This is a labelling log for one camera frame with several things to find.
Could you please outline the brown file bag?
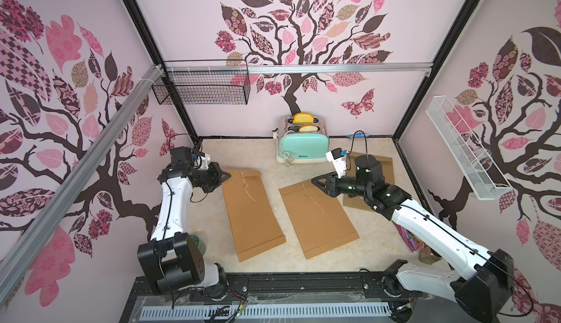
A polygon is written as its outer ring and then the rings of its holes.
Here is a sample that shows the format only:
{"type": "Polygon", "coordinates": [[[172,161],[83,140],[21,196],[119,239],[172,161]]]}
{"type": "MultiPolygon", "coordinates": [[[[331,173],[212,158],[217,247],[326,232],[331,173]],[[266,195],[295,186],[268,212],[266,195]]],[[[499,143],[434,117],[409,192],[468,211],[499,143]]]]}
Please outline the brown file bag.
{"type": "Polygon", "coordinates": [[[312,259],[359,239],[340,201],[311,181],[279,190],[306,259],[312,259]]]}
{"type": "MultiPolygon", "coordinates": [[[[350,170],[346,173],[349,177],[355,177],[356,175],[356,168],[354,160],[356,157],[361,156],[362,153],[350,153],[349,154],[349,161],[347,162],[348,167],[350,170]]],[[[394,169],[393,169],[393,160],[391,157],[386,156],[374,156],[377,161],[381,163],[382,172],[385,181],[388,184],[395,184],[394,179],[394,169]]],[[[357,210],[365,210],[372,212],[373,210],[364,202],[362,197],[349,197],[348,195],[343,196],[343,206],[347,208],[353,208],[357,210]]]]}
{"type": "Polygon", "coordinates": [[[229,170],[221,185],[240,262],[286,242],[258,170],[229,170]]]}

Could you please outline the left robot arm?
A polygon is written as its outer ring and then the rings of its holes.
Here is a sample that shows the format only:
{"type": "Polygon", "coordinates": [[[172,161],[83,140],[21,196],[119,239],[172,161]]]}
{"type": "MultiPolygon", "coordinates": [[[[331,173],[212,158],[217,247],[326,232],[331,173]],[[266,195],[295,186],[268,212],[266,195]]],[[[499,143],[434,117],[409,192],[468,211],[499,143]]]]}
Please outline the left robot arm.
{"type": "Polygon", "coordinates": [[[137,250],[153,294],[175,297],[185,289],[200,290],[212,298],[226,294],[226,273],[221,265],[204,260],[187,232],[186,211],[194,203],[196,188],[208,195],[230,178],[206,153],[188,147],[171,150],[171,162],[158,177],[162,188],[159,219],[149,242],[137,250]]]}

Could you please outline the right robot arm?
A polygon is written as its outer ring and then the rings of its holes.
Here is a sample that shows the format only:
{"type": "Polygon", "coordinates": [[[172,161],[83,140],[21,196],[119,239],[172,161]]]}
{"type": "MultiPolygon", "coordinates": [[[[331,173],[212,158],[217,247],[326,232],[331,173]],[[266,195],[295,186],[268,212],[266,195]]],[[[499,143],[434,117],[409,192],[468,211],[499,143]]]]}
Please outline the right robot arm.
{"type": "Polygon", "coordinates": [[[313,178],[324,194],[360,197],[376,213],[412,232],[452,267],[450,271],[402,264],[391,275],[408,291],[455,302],[478,322],[494,322],[514,294],[514,260],[505,251],[490,251],[467,239],[425,210],[409,193],[385,181],[381,162],[372,155],[355,158],[347,174],[347,151],[327,152],[334,172],[313,178]]]}

